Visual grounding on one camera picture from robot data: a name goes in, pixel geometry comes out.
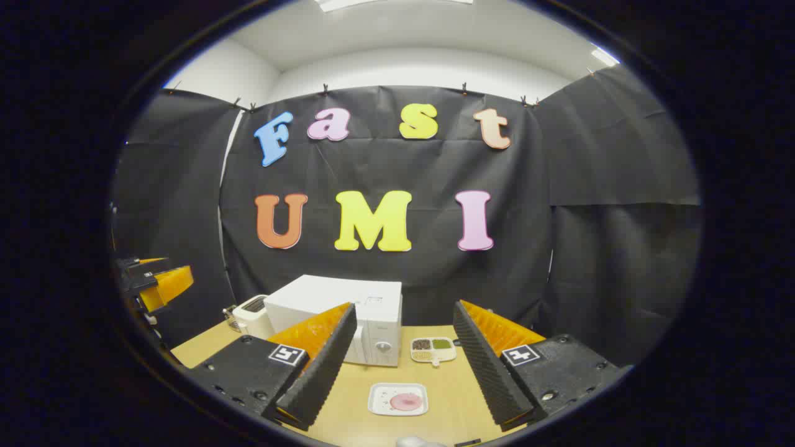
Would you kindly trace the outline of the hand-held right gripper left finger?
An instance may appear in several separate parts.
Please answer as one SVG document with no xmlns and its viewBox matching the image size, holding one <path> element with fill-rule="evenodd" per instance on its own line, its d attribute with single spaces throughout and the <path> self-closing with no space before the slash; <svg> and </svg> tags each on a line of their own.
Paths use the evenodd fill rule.
<svg viewBox="0 0 795 447">
<path fill-rule="evenodd" d="M 189 370 L 210 394 L 308 430 L 332 390 L 357 329 L 346 302 L 265 340 L 242 335 Z"/>
</svg>

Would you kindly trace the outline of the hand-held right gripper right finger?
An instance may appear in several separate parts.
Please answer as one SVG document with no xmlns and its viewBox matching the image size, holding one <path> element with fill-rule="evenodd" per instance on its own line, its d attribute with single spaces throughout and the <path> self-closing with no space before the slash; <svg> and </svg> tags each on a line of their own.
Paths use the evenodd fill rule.
<svg viewBox="0 0 795 447">
<path fill-rule="evenodd" d="M 569 334 L 546 338 L 465 300 L 454 305 L 453 327 L 503 431 L 582 404 L 630 371 Z"/>
</svg>

